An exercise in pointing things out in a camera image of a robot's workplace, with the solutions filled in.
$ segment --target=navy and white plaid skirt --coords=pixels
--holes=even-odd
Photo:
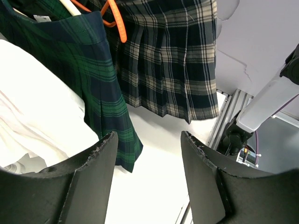
[[[92,11],[105,0],[82,0]],[[218,116],[216,0],[117,0],[128,41],[106,28],[126,102],[192,120]],[[104,19],[113,21],[111,11]]]

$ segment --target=white garment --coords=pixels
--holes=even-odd
[[[52,166],[92,146],[99,138],[84,113],[83,100],[59,78],[0,40],[0,166],[26,153]]]

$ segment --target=white wall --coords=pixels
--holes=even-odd
[[[217,0],[217,88],[255,96],[299,43],[299,0]],[[285,110],[299,118],[299,99]]]

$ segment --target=metal frame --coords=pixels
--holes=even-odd
[[[221,91],[218,92],[226,95],[226,99],[206,142],[206,145],[214,150],[216,150],[219,145],[225,125],[230,122],[240,110],[245,108],[253,98],[251,95],[241,90],[236,90],[233,96]],[[299,121],[283,112],[278,112],[275,117],[299,128]],[[187,197],[186,202],[182,206],[175,224],[193,224],[189,197]]]

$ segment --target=tartan fabric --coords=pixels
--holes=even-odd
[[[105,0],[81,0],[90,10]],[[216,0],[117,0],[128,41],[106,28],[126,102],[192,120],[218,116]],[[113,21],[111,11],[104,19]]]
[[[132,172],[142,143],[117,82],[100,12],[71,17],[58,0],[36,2],[38,7],[32,11],[42,9],[60,20],[37,23],[16,13],[7,0],[1,0],[1,33],[37,58],[84,100],[85,122],[100,139],[111,131],[118,133],[116,165]]]

